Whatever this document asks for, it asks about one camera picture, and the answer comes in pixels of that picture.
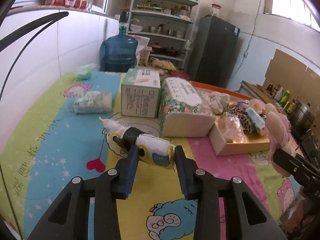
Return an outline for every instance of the red heart print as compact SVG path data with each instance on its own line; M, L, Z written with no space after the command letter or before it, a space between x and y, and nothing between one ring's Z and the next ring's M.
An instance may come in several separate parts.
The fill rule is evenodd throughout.
M106 169L106 166L102 163L100 158L87 162L86 166L88 170L95 169L97 172L104 172Z

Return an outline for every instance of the pink stuffed toy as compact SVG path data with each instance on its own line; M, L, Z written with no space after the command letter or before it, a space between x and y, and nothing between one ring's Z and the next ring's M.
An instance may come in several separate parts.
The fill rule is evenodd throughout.
M271 161L273 168L284 177L289 177L290 174L276 165L273 162L273 154L277 149L283 149L286 153L296 156L295 150L289 143L289 121L283 114L278 113L275 106L272 104L266 105L266 127L268 130L268 136L270 140L270 151L268 153L268 159Z

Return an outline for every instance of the cartoon sheep print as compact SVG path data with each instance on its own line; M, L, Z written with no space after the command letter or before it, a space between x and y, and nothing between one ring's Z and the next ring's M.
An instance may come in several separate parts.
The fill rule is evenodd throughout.
M164 204L155 204L147 218L149 236L153 240L174 240L195 230L197 202L178 199Z

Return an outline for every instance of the refrigerator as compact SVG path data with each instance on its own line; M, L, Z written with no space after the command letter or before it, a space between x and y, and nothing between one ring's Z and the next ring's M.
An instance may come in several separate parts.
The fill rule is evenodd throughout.
M186 71L190 79L226 88L239 33L239 28L218 17L201 18Z

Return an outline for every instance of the cartoon print sheet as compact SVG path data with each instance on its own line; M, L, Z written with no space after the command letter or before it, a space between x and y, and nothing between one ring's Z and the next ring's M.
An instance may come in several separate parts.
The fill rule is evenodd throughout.
M4 177L18 223L25 239L74 176L90 179L113 168L121 156L108 147L98 117L112 118L159 136L157 119L124 117L120 114L120 83L124 75L94 72L91 79L75 82L67 74L34 103L12 133L0 155ZM81 91L110 91L113 113L76 114L74 97ZM283 179L266 159L266 153L217 157L210 140L166 138L182 145L187 157L214 176L240 176L275 219L291 203L300 186ZM17 228L0 181L0 215ZM90 201L89 239L93 239L94 198ZM187 201L177 173L139 162L132 193L117 201L123 240L192 239L197 201ZM221 239L225 240L223 201L220 200Z

